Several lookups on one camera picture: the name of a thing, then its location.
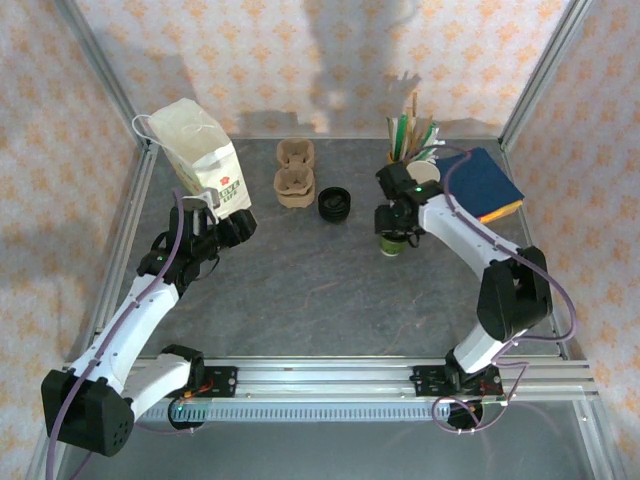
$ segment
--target blue book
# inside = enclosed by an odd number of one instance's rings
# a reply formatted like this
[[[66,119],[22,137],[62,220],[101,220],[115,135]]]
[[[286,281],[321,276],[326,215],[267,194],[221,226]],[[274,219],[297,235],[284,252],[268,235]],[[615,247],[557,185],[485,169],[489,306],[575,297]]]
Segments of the blue book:
[[[462,155],[436,160],[440,182]],[[451,176],[449,189],[458,203],[482,223],[515,212],[524,195],[496,165],[484,148],[471,150],[471,160]]]

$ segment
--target gray stone surface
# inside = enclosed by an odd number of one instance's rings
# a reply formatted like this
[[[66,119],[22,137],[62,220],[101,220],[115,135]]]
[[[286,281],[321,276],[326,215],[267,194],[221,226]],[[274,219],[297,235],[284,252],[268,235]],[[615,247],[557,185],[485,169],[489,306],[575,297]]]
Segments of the gray stone surface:
[[[317,192],[351,192],[347,222],[331,225],[317,212],[281,206],[272,187],[277,140],[236,140],[258,220],[255,235],[221,254],[216,271],[192,284],[160,323],[143,354],[180,343],[209,356],[443,356],[476,322],[479,282],[434,237],[396,258],[380,253],[373,213],[384,196],[374,174],[384,166],[384,140],[316,140]],[[495,141],[456,141],[486,148]],[[134,240],[120,301],[153,239],[168,226],[171,188],[179,186],[160,155]],[[525,243],[517,215],[491,224]],[[551,334],[548,321],[538,332]],[[555,345],[522,345],[517,353],[557,354]]]

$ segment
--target floral wallpaper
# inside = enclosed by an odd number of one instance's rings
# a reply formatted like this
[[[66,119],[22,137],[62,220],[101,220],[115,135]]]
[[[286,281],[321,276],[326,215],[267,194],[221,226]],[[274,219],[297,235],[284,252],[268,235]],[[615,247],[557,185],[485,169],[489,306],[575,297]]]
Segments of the floral wallpaper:
[[[49,0],[0,2],[0,477],[24,478],[40,383],[78,352],[135,144]]]
[[[494,135],[568,0],[79,0],[139,113],[181,97],[236,136]]]
[[[536,241],[577,304],[630,478],[640,473],[638,31],[635,2],[596,1],[510,152]]]

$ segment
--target white paper bag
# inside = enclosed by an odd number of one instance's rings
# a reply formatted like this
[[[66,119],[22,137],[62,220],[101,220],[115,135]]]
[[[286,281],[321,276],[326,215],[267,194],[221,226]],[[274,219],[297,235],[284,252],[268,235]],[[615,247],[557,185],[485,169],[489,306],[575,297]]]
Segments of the white paper bag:
[[[151,115],[149,125],[192,194],[205,188],[218,190],[219,218],[251,207],[236,149],[220,124],[200,105],[183,98]]]

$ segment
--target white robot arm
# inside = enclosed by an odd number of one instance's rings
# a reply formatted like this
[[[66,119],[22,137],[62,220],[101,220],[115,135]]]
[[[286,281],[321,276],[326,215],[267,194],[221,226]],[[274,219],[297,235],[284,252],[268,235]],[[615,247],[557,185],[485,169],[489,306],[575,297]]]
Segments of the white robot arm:
[[[552,310],[548,282],[518,265],[495,245],[518,252],[546,271],[544,254],[535,247],[522,249],[500,237],[451,197],[454,212],[438,182],[418,185],[402,163],[387,165],[376,178],[391,202],[376,210],[376,233],[414,239],[431,233],[464,260],[481,281],[477,307],[479,322],[446,358],[455,372],[452,382],[458,389],[466,379],[491,365],[507,342],[524,334]],[[492,241],[471,230],[458,215],[473,223]]]
[[[149,407],[171,392],[197,390],[203,385],[204,356],[179,345],[165,348],[155,362],[135,375],[129,377],[129,373],[158,323],[198,278],[201,264],[217,261],[221,249],[234,247],[253,235],[256,223],[248,210],[218,220],[213,210],[217,202],[215,191],[184,197],[181,232],[178,209],[172,208],[169,230],[156,238],[140,262],[138,277],[101,335],[67,371],[52,370],[45,377],[41,391],[49,435],[82,372],[90,373],[71,400],[59,440],[105,456],[120,451],[133,424]],[[162,281],[157,282],[178,235],[177,254],[165,268]],[[88,369],[96,359],[98,363]]]

